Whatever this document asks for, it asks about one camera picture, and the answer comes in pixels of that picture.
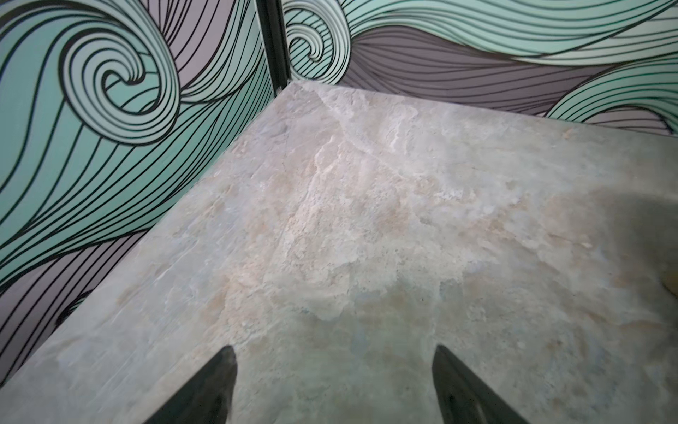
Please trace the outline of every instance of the stone tabletop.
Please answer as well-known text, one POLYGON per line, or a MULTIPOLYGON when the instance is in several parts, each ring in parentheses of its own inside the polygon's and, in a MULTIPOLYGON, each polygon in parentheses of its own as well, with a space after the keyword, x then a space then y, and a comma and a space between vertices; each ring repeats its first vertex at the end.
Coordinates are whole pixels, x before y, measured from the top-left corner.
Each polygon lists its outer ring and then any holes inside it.
POLYGON ((219 348, 233 423, 440 423, 439 343, 533 424, 675 423, 678 140, 295 82, 0 389, 141 423, 219 348))

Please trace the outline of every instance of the gray marble floor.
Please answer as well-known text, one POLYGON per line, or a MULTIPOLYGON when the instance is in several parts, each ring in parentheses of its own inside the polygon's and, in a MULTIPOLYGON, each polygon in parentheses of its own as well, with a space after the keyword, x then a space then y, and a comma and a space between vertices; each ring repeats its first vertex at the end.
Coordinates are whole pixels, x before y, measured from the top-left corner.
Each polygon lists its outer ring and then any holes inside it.
POLYGON ((678 417, 678 140, 293 83, 0 390, 140 423, 223 345, 234 423, 439 423, 443 343, 530 422, 678 417))

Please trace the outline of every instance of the wave pattern wallpaper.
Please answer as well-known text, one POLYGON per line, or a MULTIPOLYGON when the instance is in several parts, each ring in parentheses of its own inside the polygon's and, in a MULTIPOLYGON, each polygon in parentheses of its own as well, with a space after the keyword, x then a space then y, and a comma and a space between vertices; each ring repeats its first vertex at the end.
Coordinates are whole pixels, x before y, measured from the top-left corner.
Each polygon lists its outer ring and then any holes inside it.
POLYGON ((671 135, 677 0, 283 0, 292 75, 671 135))
POLYGON ((254 0, 0 3, 0 380, 274 93, 254 0))

